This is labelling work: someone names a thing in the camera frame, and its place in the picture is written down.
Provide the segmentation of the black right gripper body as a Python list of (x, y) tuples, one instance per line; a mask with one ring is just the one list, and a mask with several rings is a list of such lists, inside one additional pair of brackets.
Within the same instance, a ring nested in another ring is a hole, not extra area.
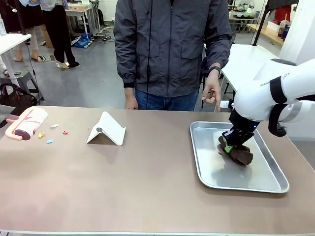
[(241, 116), (235, 109), (232, 110), (229, 121), (233, 124), (232, 134), (237, 138), (251, 138), (257, 128), (257, 121)]

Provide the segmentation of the person's left hand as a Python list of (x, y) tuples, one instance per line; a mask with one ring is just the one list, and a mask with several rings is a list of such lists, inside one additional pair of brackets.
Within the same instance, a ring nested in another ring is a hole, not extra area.
[(205, 82), (205, 88), (203, 90), (201, 99), (207, 104), (216, 103), (217, 112), (220, 112), (221, 88), (219, 85), (219, 72), (216, 69), (209, 73), (209, 76)]

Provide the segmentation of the person's right hand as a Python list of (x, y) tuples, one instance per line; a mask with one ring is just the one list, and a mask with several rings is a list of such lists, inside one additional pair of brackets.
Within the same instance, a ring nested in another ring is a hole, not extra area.
[(133, 88), (124, 88), (125, 93), (125, 109), (137, 110), (138, 103), (134, 95)]

